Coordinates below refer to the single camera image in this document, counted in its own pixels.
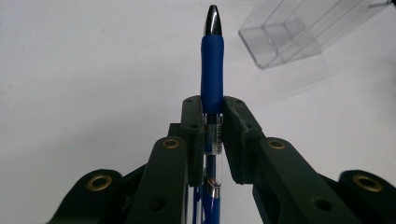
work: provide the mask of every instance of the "screw hole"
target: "screw hole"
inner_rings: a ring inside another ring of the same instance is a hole
[[[111,176],[95,175],[87,183],[87,189],[90,191],[100,191],[106,189],[111,184]]]
[[[332,205],[322,198],[315,198],[311,201],[311,203],[318,209],[322,211],[330,211],[332,210]]]
[[[166,206],[166,200],[164,198],[155,198],[151,199],[148,202],[148,209],[151,212],[158,212],[161,211]]]
[[[274,149],[283,149],[285,148],[285,144],[278,140],[269,140],[268,145]]]
[[[359,187],[369,190],[371,192],[379,192],[382,191],[382,185],[378,183],[375,179],[371,178],[368,175],[354,175],[353,176],[353,181],[355,184],[357,184]]]
[[[163,147],[168,148],[168,149],[178,147],[178,145],[179,145],[179,142],[176,139],[170,138],[170,139],[166,139],[165,141],[163,141]]]

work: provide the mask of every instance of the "metal ring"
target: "metal ring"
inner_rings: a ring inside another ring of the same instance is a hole
[[[104,179],[105,182],[103,184],[96,185],[94,184],[95,181]],[[111,176],[109,175],[94,175],[90,181],[87,183],[87,189],[90,191],[100,191],[106,189],[111,184]]]
[[[180,145],[180,143],[173,138],[168,138],[163,141],[163,147],[167,149],[178,147],[178,145]]]
[[[380,192],[384,188],[378,181],[368,175],[356,174],[353,176],[353,181],[361,188],[367,189],[371,192]]]
[[[275,139],[269,140],[268,145],[274,149],[283,149],[286,147],[286,145],[283,142]]]

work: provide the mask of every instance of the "pen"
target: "pen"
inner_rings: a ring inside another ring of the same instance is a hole
[[[210,6],[202,38],[201,101],[205,119],[204,183],[200,188],[205,224],[218,224],[221,185],[221,125],[224,40],[219,12]]]

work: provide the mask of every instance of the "silver pen tip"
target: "silver pen tip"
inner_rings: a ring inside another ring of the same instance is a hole
[[[220,15],[215,5],[210,6],[207,12],[205,35],[222,35]]]

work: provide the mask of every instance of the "clear plastic box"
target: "clear plastic box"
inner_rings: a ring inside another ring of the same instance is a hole
[[[391,4],[382,0],[261,0],[239,30],[260,68],[321,53]]]

